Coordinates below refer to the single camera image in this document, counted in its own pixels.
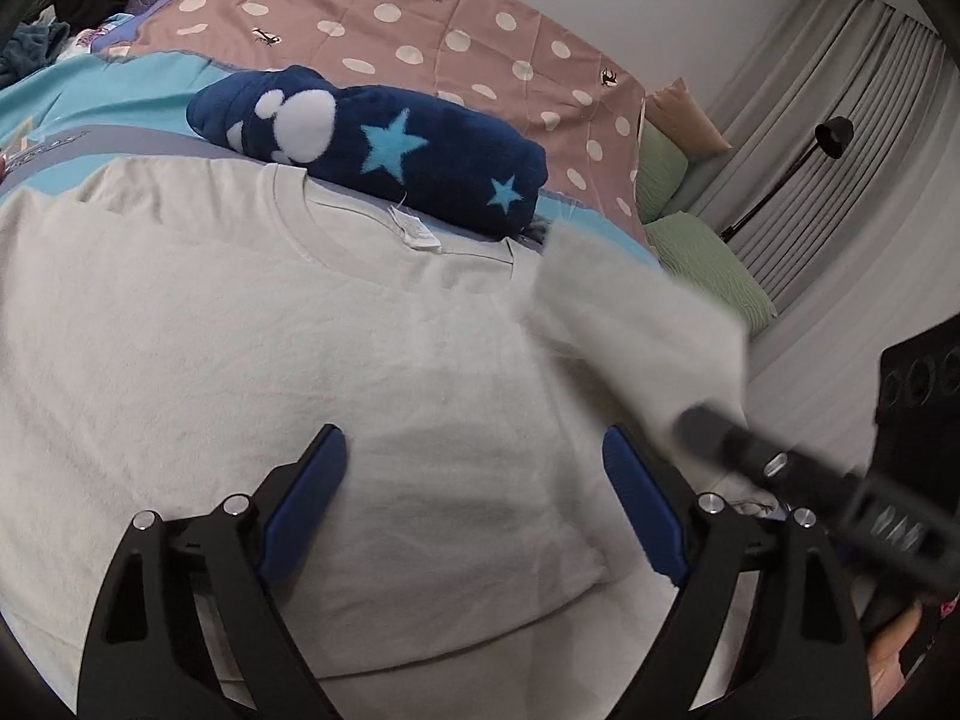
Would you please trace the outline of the right hand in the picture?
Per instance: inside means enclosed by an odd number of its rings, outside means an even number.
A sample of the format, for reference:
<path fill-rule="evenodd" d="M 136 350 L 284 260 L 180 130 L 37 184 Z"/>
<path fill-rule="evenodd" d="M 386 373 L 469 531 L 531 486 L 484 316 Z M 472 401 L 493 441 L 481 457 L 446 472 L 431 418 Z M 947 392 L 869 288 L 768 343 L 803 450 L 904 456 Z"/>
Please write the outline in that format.
<path fill-rule="evenodd" d="M 918 629 L 921 616 L 923 606 L 913 603 L 874 640 L 867 652 L 872 715 L 882 712 L 907 682 L 900 665 L 900 652 Z"/>

